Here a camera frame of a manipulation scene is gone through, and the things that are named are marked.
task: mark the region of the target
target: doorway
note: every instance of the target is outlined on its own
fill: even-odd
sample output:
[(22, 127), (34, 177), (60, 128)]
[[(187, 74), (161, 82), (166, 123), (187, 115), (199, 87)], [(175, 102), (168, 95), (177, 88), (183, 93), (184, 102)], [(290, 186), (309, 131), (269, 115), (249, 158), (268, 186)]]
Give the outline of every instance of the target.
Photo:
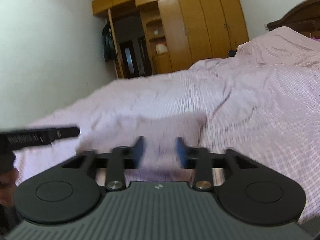
[(121, 52), (124, 77), (152, 75), (144, 30), (139, 12), (113, 19), (115, 37)]
[(142, 70), (139, 72), (132, 41), (120, 43), (120, 50), (127, 78), (139, 77)]

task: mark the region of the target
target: gray ribbed surface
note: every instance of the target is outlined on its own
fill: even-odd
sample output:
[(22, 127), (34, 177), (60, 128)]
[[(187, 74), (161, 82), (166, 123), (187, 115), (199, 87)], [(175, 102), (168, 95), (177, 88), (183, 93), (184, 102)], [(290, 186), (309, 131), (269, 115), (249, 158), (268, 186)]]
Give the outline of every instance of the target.
[(133, 182), (87, 217), (62, 226), (21, 223), (7, 240), (310, 240), (297, 224), (260, 228), (225, 213), (185, 182)]

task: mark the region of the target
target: round black pad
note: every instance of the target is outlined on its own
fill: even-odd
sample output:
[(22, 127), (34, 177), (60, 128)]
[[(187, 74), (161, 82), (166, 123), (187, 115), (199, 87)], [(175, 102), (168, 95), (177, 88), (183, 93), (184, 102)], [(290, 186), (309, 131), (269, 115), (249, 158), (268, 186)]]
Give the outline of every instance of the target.
[(77, 169), (45, 171), (23, 182), (14, 194), (17, 211), (29, 221), (59, 224), (92, 210), (100, 199), (97, 183)]
[(306, 202), (302, 187), (269, 169), (243, 169), (218, 191), (223, 208), (249, 224), (281, 225), (298, 219)]
[(73, 193), (73, 186), (63, 181), (50, 181), (40, 185), (36, 191), (38, 198), (47, 202), (67, 199)]
[(245, 192), (249, 198), (260, 203), (273, 203), (283, 196), (282, 188), (270, 181), (252, 183)]

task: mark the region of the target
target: wooden shelf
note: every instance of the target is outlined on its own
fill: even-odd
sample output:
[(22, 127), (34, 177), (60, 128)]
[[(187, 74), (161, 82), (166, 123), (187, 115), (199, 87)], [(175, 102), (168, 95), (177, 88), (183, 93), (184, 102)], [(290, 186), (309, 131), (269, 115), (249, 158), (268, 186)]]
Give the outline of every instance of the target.
[(162, 35), (155, 35), (152, 38), (149, 39), (149, 41), (154, 41), (156, 39), (161, 39), (161, 38), (165, 38), (164, 34)]
[(146, 23), (146, 25), (150, 25), (150, 24), (158, 22), (158, 21), (161, 21), (161, 16), (160, 15), (149, 19), (148, 22)]
[(156, 54), (156, 56), (163, 55), (163, 54), (169, 54), (169, 52), (164, 52), (164, 53)]

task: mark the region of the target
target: pink bedspread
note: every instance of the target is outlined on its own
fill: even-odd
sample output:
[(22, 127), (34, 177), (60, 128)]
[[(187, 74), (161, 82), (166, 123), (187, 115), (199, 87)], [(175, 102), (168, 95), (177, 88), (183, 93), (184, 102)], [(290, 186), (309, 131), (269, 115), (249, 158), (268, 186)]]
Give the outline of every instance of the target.
[[(303, 222), (320, 215), (320, 43), (281, 27), (228, 59), (189, 70), (114, 81), (32, 126), (77, 124), (81, 136), (17, 154), (20, 182), (73, 156), (91, 133), (122, 116), (161, 118), (204, 111), (201, 145), (232, 147), (304, 188)], [(216, 179), (222, 179), (216, 172)]]

